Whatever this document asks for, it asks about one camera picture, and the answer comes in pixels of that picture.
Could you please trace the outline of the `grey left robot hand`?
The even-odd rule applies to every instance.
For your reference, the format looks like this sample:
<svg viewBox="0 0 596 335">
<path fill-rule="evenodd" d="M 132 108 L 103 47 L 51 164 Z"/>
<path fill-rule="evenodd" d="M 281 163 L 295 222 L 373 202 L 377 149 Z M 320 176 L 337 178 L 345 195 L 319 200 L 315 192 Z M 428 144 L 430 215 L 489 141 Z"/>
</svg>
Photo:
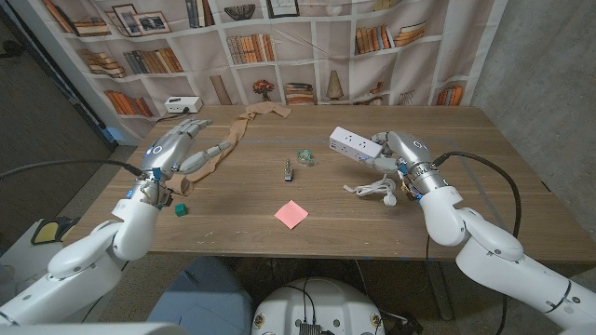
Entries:
<svg viewBox="0 0 596 335">
<path fill-rule="evenodd" d="M 198 171 L 215 155 L 231 146 L 223 141 L 205 151 L 188 156 L 195 144 L 195 136 L 200 130 L 212 124 L 212 120 L 183 120 L 145 152 L 141 171 L 126 198 L 140 201 L 156 208 L 167 207 L 171 203 L 173 189 L 166 185 L 175 174 L 188 175 Z"/>
</svg>

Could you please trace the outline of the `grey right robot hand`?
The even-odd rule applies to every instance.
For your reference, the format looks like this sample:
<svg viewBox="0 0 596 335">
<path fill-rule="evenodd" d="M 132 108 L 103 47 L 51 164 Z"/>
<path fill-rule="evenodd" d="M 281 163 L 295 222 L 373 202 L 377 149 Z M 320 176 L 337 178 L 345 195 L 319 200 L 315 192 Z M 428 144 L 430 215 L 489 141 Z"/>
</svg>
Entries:
<svg viewBox="0 0 596 335">
<path fill-rule="evenodd" d="M 448 186 L 435 167 L 432 156 L 422 140 L 403 131 L 380 132 L 372 141 L 382 146 L 375 158 L 364 161 L 368 167 L 384 173 L 402 174 L 406 186 L 420 195 Z"/>
</svg>

